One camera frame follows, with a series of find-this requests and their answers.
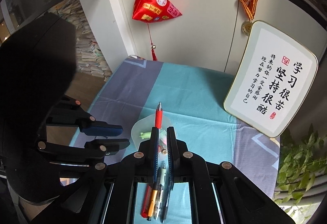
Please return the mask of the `red retractable pen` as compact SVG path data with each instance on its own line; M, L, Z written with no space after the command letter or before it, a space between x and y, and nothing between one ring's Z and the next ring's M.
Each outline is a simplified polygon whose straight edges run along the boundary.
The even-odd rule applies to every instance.
M163 116L162 104L161 102L159 102L155 113L155 127L158 129L162 128L162 116Z

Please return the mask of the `black retractable pen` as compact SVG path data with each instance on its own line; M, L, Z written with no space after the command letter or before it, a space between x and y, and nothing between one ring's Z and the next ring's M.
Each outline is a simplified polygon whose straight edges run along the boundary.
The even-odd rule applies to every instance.
M170 181L167 185L166 195L165 195L165 199L163 201L163 206L162 206L162 210L161 210L162 211L161 218L160 218L161 223L164 223L167 218L169 200L170 200L170 195L171 195L171 191L172 191L173 187L174 187L174 182Z

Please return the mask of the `red utility knife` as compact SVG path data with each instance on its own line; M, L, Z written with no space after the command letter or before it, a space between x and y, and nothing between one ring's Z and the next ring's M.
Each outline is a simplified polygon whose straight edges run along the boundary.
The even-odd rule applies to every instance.
M152 187L150 185L147 185L145 196L143 198L142 209L141 209L141 216L143 218L148 217L149 208L151 204L151 196L152 196Z

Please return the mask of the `clear capped pen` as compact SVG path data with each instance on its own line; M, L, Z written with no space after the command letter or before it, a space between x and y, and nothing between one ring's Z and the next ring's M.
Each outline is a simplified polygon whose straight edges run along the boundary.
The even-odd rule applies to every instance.
M144 133L140 133L140 138L142 140L147 140L151 138L151 132L144 132Z

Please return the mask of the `orange black pen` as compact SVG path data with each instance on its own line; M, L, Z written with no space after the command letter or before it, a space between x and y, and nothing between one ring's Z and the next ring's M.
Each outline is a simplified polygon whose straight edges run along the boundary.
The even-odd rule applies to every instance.
M154 211L154 208L155 208L158 189L159 189L159 184L154 183L153 188L152 188L151 198L150 198L149 210L148 210L148 213L147 213L147 220L148 221L150 221L152 216L153 216L153 211Z

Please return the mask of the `blue grey tablecloth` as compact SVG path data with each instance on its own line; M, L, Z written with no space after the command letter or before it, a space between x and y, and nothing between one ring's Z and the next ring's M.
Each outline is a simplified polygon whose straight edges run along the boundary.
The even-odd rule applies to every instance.
M133 125L152 118L158 104L178 139L188 149L219 164L229 161L272 197L279 161L278 143L223 109L233 82L229 74L186 65L124 60L89 108L100 121L123 127L130 138Z

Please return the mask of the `pile of stacked papers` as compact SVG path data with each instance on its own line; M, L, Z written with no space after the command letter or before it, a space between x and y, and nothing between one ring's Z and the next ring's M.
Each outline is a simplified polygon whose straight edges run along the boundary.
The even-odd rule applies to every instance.
M80 0L63 0L48 12L73 24L76 29L77 71L107 81L112 71L90 28Z

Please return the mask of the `red hanging zongzi ornament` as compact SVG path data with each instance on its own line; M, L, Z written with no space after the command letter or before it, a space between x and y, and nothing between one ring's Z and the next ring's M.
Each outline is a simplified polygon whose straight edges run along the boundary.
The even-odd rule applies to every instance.
M172 20L180 16L182 16L182 13L170 0L135 0L132 19L147 24L153 61L157 61L157 56L155 54L156 46L151 36L150 24Z

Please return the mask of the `green potted plant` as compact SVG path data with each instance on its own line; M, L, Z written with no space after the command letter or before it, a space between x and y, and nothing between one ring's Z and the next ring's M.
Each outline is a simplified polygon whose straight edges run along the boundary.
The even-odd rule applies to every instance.
M311 125L298 141L286 129L273 201L289 216L307 220L326 194L326 136Z

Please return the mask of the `framed calligraphy sign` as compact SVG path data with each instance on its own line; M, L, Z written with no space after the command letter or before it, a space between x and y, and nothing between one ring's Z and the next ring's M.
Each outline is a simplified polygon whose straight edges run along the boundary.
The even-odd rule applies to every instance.
M303 104L317 71L312 51L280 29L255 21L224 110L267 137L278 137Z

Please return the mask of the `gold medal with ribbon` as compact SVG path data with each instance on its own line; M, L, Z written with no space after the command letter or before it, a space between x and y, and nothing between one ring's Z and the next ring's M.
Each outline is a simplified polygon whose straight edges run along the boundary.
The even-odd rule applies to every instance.
M258 0L238 0L238 1L241 3L245 11L245 15L248 17L248 20L243 22L241 26L241 30L246 36L249 36L256 13Z

